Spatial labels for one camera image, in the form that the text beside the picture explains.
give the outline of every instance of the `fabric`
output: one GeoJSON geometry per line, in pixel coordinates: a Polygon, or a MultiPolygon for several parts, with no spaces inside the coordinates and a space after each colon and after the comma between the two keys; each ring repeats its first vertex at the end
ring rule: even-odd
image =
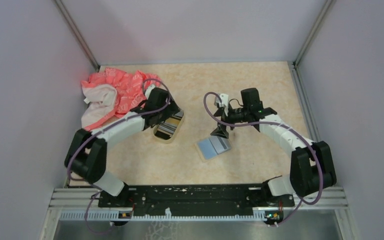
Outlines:
{"type": "MultiPolygon", "coordinates": [[[[130,109],[137,107],[146,99],[142,92],[142,83],[146,79],[160,80],[156,74],[141,71],[131,74],[113,67],[92,73],[88,81],[81,82],[83,94],[86,96],[85,102],[90,102],[81,118],[82,128],[87,131],[99,128],[112,116],[121,118],[130,109]]],[[[145,82],[144,89],[152,84],[160,85],[151,80],[145,82]]]]}

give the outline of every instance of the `marble-patterned surface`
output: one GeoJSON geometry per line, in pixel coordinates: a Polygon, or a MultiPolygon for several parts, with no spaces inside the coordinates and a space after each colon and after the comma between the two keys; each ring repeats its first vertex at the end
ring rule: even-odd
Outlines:
{"type": "MultiPolygon", "coordinates": [[[[287,124],[308,137],[286,62],[116,67],[131,73],[141,70],[158,74],[185,112],[184,123],[172,143],[156,141],[148,129],[109,151],[107,170],[129,185],[255,183],[289,172],[290,160],[283,150],[251,126],[230,132],[232,150],[208,162],[201,161],[194,144],[208,137],[217,125],[203,107],[203,96],[209,91],[241,100],[241,90],[255,87],[264,107],[272,107],[287,124]]],[[[215,111],[213,101],[211,96],[207,102],[215,111]]]]}

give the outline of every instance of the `floor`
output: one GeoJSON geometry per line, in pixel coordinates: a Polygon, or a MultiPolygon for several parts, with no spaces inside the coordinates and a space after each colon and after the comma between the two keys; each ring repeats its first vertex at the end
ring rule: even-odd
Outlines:
{"type": "MultiPolygon", "coordinates": [[[[129,185],[258,183],[289,173],[290,160],[283,150],[251,126],[230,131],[232,150],[208,162],[201,160],[195,143],[209,137],[217,126],[203,106],[204,94],[210,91],[241,100],[241,90],[257,88],[264,107],[272,107],[287,124],[308,137],[287,62],[113,67],[157,74],[185,112],[184,123],[172,143],[155,140],[152,130],[147,129],[108,152],[107,170],[129,185]]],[[[211,97],[207,102],[215,112],[213,101],[211,97]]]]}

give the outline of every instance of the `purple cable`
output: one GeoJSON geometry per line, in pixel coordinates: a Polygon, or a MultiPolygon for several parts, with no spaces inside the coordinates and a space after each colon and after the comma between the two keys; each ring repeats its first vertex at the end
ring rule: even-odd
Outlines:
{"type": "MultiPolygon", "coordinates": [[[[83,179],[77,179],[77,178],[72,178],[71,177],[71,168],[72,168],[72,165],[73,165],[73,161],[74,159],[76,159],[77,155],[80,153],[80,151],[86,147],[86,145],[92,140],[94,139],[96,136],[100,135],[100,134],[103,134],[104,132],[110,130],[111,128],[121,124],[121,123],[124,123],[125,121],[129,120],[129,119],[132,119],[132,118],[137,118],[137,117],[140,117],[140,116],[144,116],[144,115],[148,115],[148,114],[154,114],[154,113],[158,113],[162,110],[164,110],[169,104],[170,104],[170,100],[172,99],[172,95],[170,94],[170,91],[169,91],[169,88],[161,81],[161,80],[158,80],[156,78],[148,78],[148,79],[145,79],[143,81],[143,84],[142,84],[142,87],[144,86],[144,83],[145,82],[148,82],[148,81],[156,81],[157,83],[160,83],[161,85],[164,86],[164,88],[167,90],[168,92],[168,97],[167,97],[167,100],[166,100],[166,103],[164,106],[160,107],[159,109],[157,110],[152,110],[152,111],[146,111],[146,112],[142,112],[142,113],[138,113],[136,115],[132,115],[132,116],[129,116],[129,117],[126,117],[126,118],[123,118],[119,121],[115,121],[113,122],[112,124],[108,125],[107,127],[105,127],[104,129],[102,129],[101,131],[98,131],[96,132],[95,134],[93,134],[92,136],[90,136],[88,139],[86,139],[81,145],[80,147],[74,152],[73,156],[70,158],[70,161],[68,162],[68,165],[67,165],[67,176],[70,180],[75,180],[75,181],[82,181],[83,179]]],[[[105,234],[108,234],[111,230],[112,230],[112,227],[110,227],[108,230],[104,231],[104,232],[96,232],[94,230],[92,230],[88,224],[88,221],[87,221],[87,218],[88,218],[88,212],[89,212],[89,209],[91,208],[91,205],[92,205],[92,202],[97,198],[98,194],[100,194],[102,192],[102,189],[100,189],[99,187],[91,184],[92,187],[95,187],[97,189],[99,189],[100,191],[95,193],[93,196],[92,196],[92,199],[91,201],[89,202],[89,205],[87,206],[86,208],[86,214],[85,214],[85,217],[84,217],[84,221],[86,222],[86,225],[87,225],[87,228],[94,234],[97,234],[97,235],[105,235],[105,234]]]]}
{"type": "Polygon", "coordinates": [[[302,203],[305,203],[307,205],[314,205],[316,204],[320,198],[322,197],[322,191],[323,191],[323,173],[322,173],[322,168],[320,166],[320,162],[319,162],[319,159],[317,158],[316,156],[316,153],[314,152],[313,148],[311,147],[311,145],[304,139],[303,136],[301,136],[297,131],[295,131],[294,129],[292,128],[289,128],[288,126],[286,125],[283,125],[282,123],[279,123],[279,122],[274,122],[274,121],[254,121],[254,122],[248,122],[248,123],[242,123],[242,124],[231,124],[231,123],[227,123],[227,122],[224,122],[222,120],[219,120],[217,119],[215,116],[213,116],[213,114],[211,113],[211,111],[208,109],[208,106],[207,106],[207,97],[208,95],[214,95],[216,96],[220,102],[222,101],[222,99],[220,98],[220,96],[213,92],[213,91],[210,91],[210,92],[207,92],[205,95],[204,95],[204,99],[203,99],[203,103],[204,103],[204,108],[206,110],[206,112],[210,115],[210,117],[212,119],[214,119],[216,122],[218,122],[219,124],[223,124],[225,126],[228,126],[228,127],[234,127],[234,128],[237,128],[237,127],[245,127],[245,126],[252,126],[252,125],[259,125],[259,124],[267,124],[267,125],[276,125],[276,126],[279,126],[279,127],[282,127],[284,129],[287,129],[289,130],[291,133],[293,133],[297,138],[299,138],[304,144],[305,146],[310,150],[311,152],[311,157],[313,158],[313,160],[315,161],[315,165],[317,167],[317,172],[318,172],[318,177],[320,179],[319,181],[319,184],[318,184],[318,193],[317,193],[317,197],[313,200],[313,201],[306,201],[305,199],[303,199],[302,197],[298,196],[300,201],[299,203],[296,205],[295,209],[281,222],[279,223],[278,225],[281,225],[282,223],[284,223],[286,220],[288,220],[296,211],[297,209],[301,206],[302,203]]]}

